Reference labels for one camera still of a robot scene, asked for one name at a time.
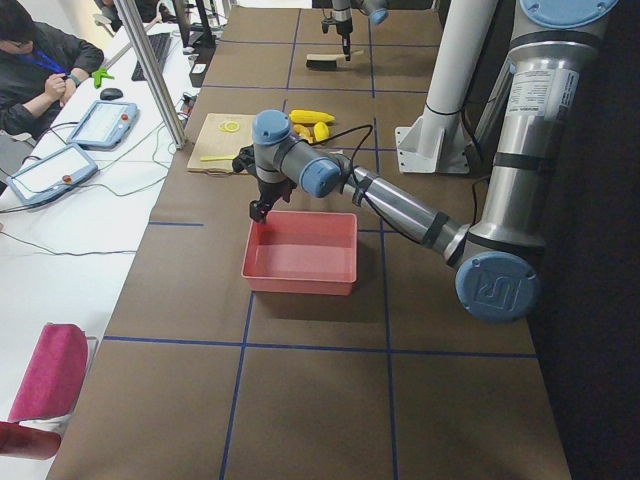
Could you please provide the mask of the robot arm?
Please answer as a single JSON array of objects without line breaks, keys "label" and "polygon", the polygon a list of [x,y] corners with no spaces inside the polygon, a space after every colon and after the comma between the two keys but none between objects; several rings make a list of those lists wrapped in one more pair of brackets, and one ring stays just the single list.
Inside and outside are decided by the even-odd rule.
[{"label": "robot arm", "polygon": [[[403,173],[469,172],[463,110],[498,1],[451,1],[422,115],[397,127]],[[265,110],[253,121],[254,167],[260,198],[250,218],[265,223],[274,204],[297,186],[322,198],[351,194],[388,225],[440,253],[456,272],[462,306],[476,318],[505,323],[525,317],[541,291],[536,272],[545,242],[540,219],[578,87],[580,71],[596,58],[608,17],[619,1],[515,1],[509,49],[478,124],[500,113],[501,80],[511,73],[504,120],[484,209],[462,225],[339,154],[320,153],[293,131],[290,116]]]},{"label": "robot arm", "polygon": [[351,60],[351,34],[353,33],[352,10],[357,9],[375,25],[381,24],[389,15],[387,1],[333,0],[331,13],[321,21],[321,29],[327,34],[334,27],[341,38],[342,53],[346,61]]}]

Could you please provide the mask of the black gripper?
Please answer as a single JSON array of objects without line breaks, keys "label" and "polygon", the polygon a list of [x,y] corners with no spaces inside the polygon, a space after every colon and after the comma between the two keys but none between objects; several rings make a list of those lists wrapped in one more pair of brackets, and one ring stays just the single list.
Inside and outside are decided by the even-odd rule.
[{"label": "black gripper", "polygon": [[350,17],[325,17],[321,21],[321,29],[323,34],[327,34],[331,27],[341,36],[341,45],[344,59],[350,60],[350,35],[353,32],[353,23]]},{"label": "black gripper", "polygon": [[249,215],[254,222],[265,223],[268,214],[279,201],[290,202],[291,194],[295,190],[295,183],[285,178],[282,181],[271,183],[260,178],[257,179],[260,197],[249,204]]}]

